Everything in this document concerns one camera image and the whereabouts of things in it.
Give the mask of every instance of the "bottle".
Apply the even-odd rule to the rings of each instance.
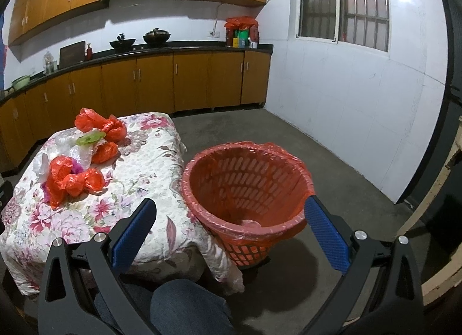
[[[90,47],[90,44],[88,44],[86,60],[91,60],[92,57],[93,57],[93,49]]]

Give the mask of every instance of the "plastic basket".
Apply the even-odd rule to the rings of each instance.
[[[275,144],[228,143],[195,156],[183,174],[186,204],[223,242],[240,268],[306,225],[303,206],[315,194],[301,160]]]

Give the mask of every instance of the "gray floor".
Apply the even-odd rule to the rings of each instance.
[[[371,237],[392,240],[409,217],[403,205],[393,205],[377,188],[324,147],[269,112],[258,110],[214,112],[174,119],[188,148],[188,162],[200,151],[225,142],[274,142],[301,158],[311,172],[316,194],[333,214],[341,215],[352,229],[363,229]],[[5,178],[15,184],[20,178]],[[411,244],[423,280],[447,259],[421,224],[413,231]],[[228,297],[240,334],[297,334],[315,315],[337,283],[340,273],[332,270],[309,227],[270,252],[271,262],[243,294]],[[351,313],[361,313],[367,293]]]

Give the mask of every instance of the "person's leg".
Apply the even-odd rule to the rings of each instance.
[[[234,335],[226,300],[186,279],[154,291],[151,323],[162,335]]]

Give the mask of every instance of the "pot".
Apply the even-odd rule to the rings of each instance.
[[[147,44],[152,46],[159,46],[167,42],[170,38],[170,33],[167,30],[160,30],[158,28],[148,31],[143,39]]]

